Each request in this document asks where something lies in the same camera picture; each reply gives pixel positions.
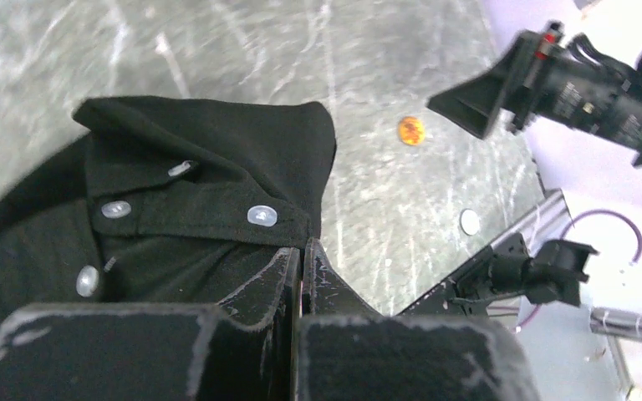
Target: button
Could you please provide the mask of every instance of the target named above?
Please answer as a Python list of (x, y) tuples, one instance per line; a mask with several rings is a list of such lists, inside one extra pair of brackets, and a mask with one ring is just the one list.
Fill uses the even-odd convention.
[(102, 214), (108, 219), (119, 219), (131, 213), (129, 202), (118, 200), (102, 206)]
[(183, 163), (177, 165), (176, 167), (173, 167), (172, 169), (168, 170), (168, 175), (170, 177), (177, 177), (178, 175), (181, 175), (190, 169), (191, 169), (191, 162), (186, 160)]
[(92, 266), (85, 266), (79, 271), (75, 289), (81, 297), (92, 297), (99, 284), (99, 272)]
[(459, 217), (461, 229), (468, 235), (474, 236), (481, 228), (481, 219), (478, 214), (471, 209), (464, 209)]
[(258, 226), (271, 227), (277, 224), (277, 211), (269, 206), (253, 206), (247, 211), (247, 221)]

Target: black cloth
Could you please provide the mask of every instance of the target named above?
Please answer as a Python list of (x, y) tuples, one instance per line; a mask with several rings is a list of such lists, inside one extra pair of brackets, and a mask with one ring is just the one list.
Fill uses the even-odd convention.
[[(0, 201), (0, 322), (32, 302), (218, 302), (320, 236), (336, 143), (319, 103), (100, 98), (74, 120), (89, 133)], [(130, 213), (105, 216), (115, 201)], [(254, 206), (276, 224), (251, 224)], [(91, 297), (84, 266), (102, 279)]]

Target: orange sticker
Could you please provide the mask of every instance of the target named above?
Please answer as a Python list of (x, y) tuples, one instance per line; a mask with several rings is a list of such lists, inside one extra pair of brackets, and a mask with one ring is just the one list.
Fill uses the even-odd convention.
[(397, 126), (400, 139), (408, 145), (419, 145), (425, 140), (425, 127), (415, 117), (404, 117)]

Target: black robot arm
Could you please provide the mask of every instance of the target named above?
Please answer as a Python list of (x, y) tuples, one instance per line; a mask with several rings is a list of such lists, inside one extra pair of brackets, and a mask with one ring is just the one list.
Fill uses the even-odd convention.
[(479, 139), (498, 113), (517, 133), (537, 116), (636, 150), (642, 165), (642, 58), (638, 68), (600, 53), (583, 34), (565, 47), (563, 26), (522, 32), (489, 71), (433, 96), (427, 107)]

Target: marble table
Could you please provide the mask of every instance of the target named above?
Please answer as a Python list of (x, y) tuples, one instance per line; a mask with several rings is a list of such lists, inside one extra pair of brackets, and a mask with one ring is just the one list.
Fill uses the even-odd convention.
[[(542, 198), (522, 138), (480, 142), (424, 108), (495, 56), (479, 0), (0, 0), (0, 196), (84, 133), (69, 115), (88, 96), (320, 100), (339, 141), (324, 244), (398, 312)], [(406, 115), (420, 146), (398, 140)]]

